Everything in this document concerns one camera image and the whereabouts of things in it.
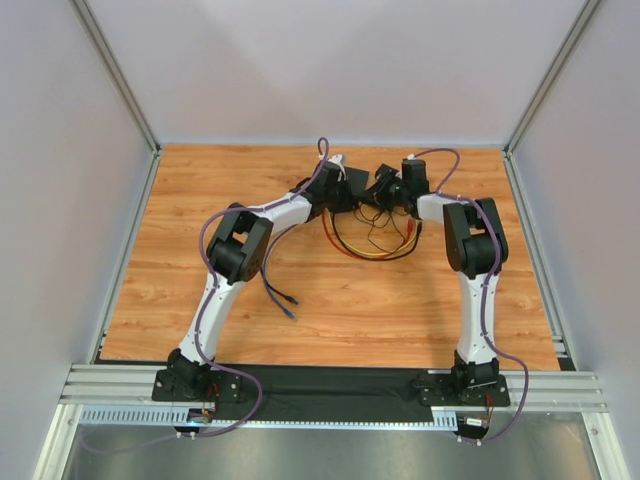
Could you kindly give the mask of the black network switch box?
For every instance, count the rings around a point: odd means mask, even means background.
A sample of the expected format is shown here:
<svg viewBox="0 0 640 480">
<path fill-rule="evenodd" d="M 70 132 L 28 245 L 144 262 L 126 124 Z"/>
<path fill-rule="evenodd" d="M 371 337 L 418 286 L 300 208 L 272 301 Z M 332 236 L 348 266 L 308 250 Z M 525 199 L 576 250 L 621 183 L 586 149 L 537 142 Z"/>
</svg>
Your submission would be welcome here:
<svg viewBox="0 0 640 480">
<path fill-rule="evenodd" d="M 346 179 L 349 187 L 349 191 L 353 197 L 358 197 L 363 194 L 367 189 L 369 180 L 369 172 L 366 170 L 346 167 Z"/>
</svg>

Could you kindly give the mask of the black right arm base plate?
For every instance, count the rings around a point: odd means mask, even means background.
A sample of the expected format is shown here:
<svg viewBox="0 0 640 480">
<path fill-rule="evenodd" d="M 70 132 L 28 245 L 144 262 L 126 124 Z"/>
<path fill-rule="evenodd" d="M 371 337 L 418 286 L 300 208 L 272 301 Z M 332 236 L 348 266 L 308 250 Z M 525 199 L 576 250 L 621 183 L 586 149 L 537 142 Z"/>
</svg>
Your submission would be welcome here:
<svg viewBox="0 0 640 480">
<path fill-rule="evenodd" d="M 409 383 L 417 390 L 423 406 L 508 407 L 511 405 L 506 378 L 499 375 L 494 383 L 462 387 L 450 371 L 422 370 Z"/>
</svg>

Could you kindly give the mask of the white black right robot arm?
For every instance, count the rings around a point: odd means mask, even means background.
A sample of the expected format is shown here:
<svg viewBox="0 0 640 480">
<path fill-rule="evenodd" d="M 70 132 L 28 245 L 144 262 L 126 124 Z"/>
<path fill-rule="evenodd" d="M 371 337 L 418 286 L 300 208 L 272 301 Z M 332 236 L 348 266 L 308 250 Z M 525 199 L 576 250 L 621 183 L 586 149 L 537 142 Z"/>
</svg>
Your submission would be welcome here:
<svg viewBox="0 0 640 480">
<path fill-rule="evenodd" d="M 449 384 L 459 393 L 495 385 L 499 380 L 495 296 L 508 258 L 495 201 L 432 192 L 426 162 L 419 159 L 405 159 L 399 170 L 380 166 L 370 190 L 381 206 L 401 207 L 416 220 L 443 226 L 446 257 L 459 281 L 462 318 Z"/>
</svg>

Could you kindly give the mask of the black power adapter with cord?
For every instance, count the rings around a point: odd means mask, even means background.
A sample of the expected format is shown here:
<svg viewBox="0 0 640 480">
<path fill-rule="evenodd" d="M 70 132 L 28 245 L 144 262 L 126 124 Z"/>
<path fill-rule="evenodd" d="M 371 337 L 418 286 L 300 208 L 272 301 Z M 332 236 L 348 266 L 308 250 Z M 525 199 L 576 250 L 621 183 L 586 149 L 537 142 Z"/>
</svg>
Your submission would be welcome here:
<svg viewBox="0 0 640 480">
<path fill-rule="evenodd" d="M 354 211 L 353 215 L 356 220 L 367 225 L 369 227 L 366 235 L 366 241 L 373 247 L 372 251 L 359 250 L 353 247 L 353 250 L 364 257 L 370 257 L 375 259 L 393 258 L 399 256 L 409 249 L 411 242 L 414 240 L 415 222 L 412 219 L 407 221 L 405 227 L 399 227 L 396 222 L 395 211 L 385 211 L 378 209 L 371 216 L 368 216 L 363 210 L 364 205 L 360 204 Z M 383 231 L 388 225 L 393 228 L 393 231 L 399 236 L 400 242 L 397 246 L 391 248 L 383 247 L 379 245 L 373 238 L 373 233 L 377 231 Z"/>
</svg>

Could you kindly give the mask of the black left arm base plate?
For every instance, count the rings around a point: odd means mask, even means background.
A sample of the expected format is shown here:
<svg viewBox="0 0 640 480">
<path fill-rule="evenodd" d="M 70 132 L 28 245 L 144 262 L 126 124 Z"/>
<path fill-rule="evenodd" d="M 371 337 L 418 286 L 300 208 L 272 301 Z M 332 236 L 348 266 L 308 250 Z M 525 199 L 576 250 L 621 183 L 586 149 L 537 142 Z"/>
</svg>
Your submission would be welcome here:
<svg viewBox="0 0 640 480">
<path fill-rule="evenodd" d="M 242 378 L 213 370 L 208 365 L 181 371 L 163 369 L 157 372 L 151 393 L 156 402 L 236 403 Z"/>
</svg>

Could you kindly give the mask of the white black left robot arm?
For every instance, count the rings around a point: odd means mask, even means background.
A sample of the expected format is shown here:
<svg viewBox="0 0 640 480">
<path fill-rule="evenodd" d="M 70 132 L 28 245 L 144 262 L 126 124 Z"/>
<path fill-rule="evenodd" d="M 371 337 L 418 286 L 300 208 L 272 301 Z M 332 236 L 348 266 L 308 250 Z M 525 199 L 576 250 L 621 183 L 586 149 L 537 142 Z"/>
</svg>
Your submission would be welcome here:
<svg viewBox="0 0 640 480">
<path fill-rule="evenodd" d="M 258 206 L 233 203 L 205 221 L 198 239 L 207 268 L 204 291 L 187 334 L 156 375 L 154 400 L 205 397 L 222 328 L 239 292 L 263 267 L 271 237 L 337 203 L 348 186 L 345 161 L 344 155 L 333 155 L 282 197 Z"/>
</svg>

